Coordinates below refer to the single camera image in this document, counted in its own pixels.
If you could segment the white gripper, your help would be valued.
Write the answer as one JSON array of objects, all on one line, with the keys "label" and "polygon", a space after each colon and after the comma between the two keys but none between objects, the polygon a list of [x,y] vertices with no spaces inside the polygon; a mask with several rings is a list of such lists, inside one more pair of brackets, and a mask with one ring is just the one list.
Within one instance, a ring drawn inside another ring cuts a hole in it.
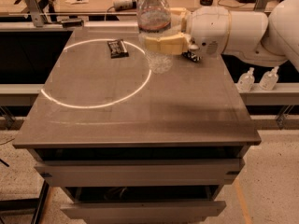
[{"label": "white gripper", "polygon": [[170,13],[171,27],[186,31],[187,35],[146,36],[144,45],[147,50],[180,55],[189,49],[199,57],[216,57],[224,51],[230,27],[230,13],[226,8],[200,7],[191,14],[185,7],[171,7]]}]

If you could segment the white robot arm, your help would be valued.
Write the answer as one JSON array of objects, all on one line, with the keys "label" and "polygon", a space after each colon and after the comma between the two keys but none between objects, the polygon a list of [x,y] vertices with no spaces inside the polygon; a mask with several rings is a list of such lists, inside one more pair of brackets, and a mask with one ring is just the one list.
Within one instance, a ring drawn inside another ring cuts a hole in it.
[{"label": "white robot arm", "polygon": [[287,61],[299,70],[299,0],[284,0],[269,15],[200,7],[185,16],[185,30],[150,37],[146,49],[169,55],[191,51],[199,57],[232,55],[264,67]]}]

